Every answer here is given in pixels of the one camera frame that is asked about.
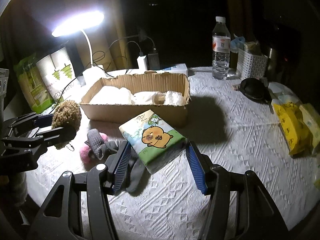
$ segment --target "bottle label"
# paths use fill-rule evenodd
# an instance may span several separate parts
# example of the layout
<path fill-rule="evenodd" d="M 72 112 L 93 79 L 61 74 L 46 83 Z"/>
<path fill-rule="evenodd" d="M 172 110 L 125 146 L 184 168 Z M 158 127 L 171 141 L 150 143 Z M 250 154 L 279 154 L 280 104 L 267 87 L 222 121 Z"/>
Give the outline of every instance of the bottle label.
<path fill-rule="evenodd" d="M 230 38 L 225 36 L 212 36 L 212 49 L 215 52 L 230 52 Z"/>

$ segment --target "cartoon capybara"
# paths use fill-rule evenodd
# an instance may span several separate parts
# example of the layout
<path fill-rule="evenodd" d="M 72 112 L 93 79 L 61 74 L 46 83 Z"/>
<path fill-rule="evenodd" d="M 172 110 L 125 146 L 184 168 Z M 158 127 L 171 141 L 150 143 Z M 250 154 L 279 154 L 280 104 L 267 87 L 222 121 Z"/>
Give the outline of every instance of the cartoon capybara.
<path fill-rule="evenodd" d="M 164 132 L 161 127 L 153 125 L 143 130 L 142 134 L 142 142 L 147 144 L 148 147 L 166 148 L 171 138 L 173 138 L 173 135 Z"/>

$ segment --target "capybara's nose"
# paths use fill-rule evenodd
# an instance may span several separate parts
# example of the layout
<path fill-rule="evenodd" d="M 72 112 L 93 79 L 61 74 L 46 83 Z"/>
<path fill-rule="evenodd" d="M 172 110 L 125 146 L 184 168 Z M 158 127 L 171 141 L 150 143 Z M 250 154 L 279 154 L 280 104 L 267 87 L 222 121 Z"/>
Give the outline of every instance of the capybara's nose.
<path fill-rule="evenodd" d="M 152 139 L 153 139 L 153 135 L 151 135 L 151 134 L 148 134 L 148 135 L 146 136 L 146 139 L 147 139 L 147 141 L 150 141 L 150 140 L 152 140 Z"/>

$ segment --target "lamp head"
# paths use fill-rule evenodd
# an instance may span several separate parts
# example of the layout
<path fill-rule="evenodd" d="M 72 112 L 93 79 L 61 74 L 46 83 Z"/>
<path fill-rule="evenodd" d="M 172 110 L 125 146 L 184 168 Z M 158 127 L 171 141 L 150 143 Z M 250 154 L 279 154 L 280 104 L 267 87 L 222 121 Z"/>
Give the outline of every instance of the lamp head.
<path fill-rule="evenodd" d="M 99 11 L 87 12 L 70 17 L 59 25 L 52 33 L 52 36 L 59 37 L 75 33 L 99 25 L 104 19 L 103 13 Z"/>

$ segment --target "green plastic bag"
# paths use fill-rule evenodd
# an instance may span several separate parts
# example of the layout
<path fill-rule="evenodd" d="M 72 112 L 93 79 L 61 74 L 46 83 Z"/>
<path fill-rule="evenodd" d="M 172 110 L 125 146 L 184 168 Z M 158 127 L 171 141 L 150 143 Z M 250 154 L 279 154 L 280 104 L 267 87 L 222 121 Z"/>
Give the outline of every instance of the green plastic bag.
<path fill-rule="evenodd" d="M 40 114 L 51 106 L 54 100 L 50 93 L 48 93 L 36 67 L 35 57 L 36 54 L 33 54 L 22 59 L 13 69 L 29 106 L 32 111 Z"/>

